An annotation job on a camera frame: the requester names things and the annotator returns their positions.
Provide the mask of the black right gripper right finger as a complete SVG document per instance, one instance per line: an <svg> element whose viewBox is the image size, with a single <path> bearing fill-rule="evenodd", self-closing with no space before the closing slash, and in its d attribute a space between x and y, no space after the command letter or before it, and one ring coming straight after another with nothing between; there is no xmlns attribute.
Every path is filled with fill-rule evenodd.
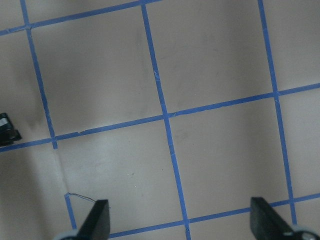
<svg viewBox="0 0 320 240"><path fill-rule="evenodd" d="M294 240L296 235L263 197L250 199L250 230L256 240Z"/></svg>

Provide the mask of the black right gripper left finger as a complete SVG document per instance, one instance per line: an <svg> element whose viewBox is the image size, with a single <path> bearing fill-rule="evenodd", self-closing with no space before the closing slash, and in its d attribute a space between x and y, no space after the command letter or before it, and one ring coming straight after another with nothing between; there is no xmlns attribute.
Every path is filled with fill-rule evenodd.
<svg viewBox="0 0 320 240"><path fill-rule="evenodd" d="M107 199L97 200L77 232L76 240L107 240L111 232L110 208Z"/></svg>

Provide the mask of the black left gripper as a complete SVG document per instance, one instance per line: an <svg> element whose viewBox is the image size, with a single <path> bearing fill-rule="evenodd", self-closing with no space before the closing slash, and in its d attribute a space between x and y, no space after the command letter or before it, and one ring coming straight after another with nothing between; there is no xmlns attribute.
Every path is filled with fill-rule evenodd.
<svg viewBox="0 0 320 240"><path fill-rule="evenodd" d="M0 146L10 146L14 142L22 139L19 131L12 124L8 114L3 112L0 114Z"/></svg>

